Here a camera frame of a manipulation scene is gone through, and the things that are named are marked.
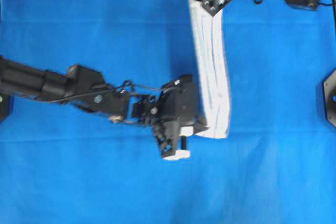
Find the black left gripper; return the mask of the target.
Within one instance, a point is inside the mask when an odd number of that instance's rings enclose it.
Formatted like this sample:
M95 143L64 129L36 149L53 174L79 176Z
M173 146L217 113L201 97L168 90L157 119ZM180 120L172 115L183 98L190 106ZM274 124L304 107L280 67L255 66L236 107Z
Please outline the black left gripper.
M190 157L186 138L205 135L209 127L200 112L198 87L191 74L184 74L162 86L152 113L152 130L160 156L168 161Z

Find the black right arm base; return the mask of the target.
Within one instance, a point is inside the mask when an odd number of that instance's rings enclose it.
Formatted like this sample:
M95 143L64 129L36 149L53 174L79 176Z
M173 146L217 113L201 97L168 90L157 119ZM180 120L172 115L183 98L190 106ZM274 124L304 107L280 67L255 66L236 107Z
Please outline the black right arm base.
M322 89L325 118L335 128L335 69L323 79Z

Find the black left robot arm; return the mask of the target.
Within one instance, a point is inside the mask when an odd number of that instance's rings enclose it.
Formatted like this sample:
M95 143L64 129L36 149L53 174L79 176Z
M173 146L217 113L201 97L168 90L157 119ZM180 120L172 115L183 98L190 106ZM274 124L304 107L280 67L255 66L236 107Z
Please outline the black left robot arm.
M163 159L189 158L187 138L207 130L192 75L166 83L159 93L138 93L130 80L113 86L101 72L79 64L70 66L66 74L59 74L1 59L1 120L10 115L14 97L70 104L87 113L103 115L114 124L150 127Z

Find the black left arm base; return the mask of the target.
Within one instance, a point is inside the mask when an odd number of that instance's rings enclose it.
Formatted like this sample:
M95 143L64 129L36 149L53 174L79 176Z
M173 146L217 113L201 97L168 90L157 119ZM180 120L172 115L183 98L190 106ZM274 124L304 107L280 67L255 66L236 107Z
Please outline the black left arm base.
M0 122L3 123L13 110L13 97L8 94L1 93L0 102Z

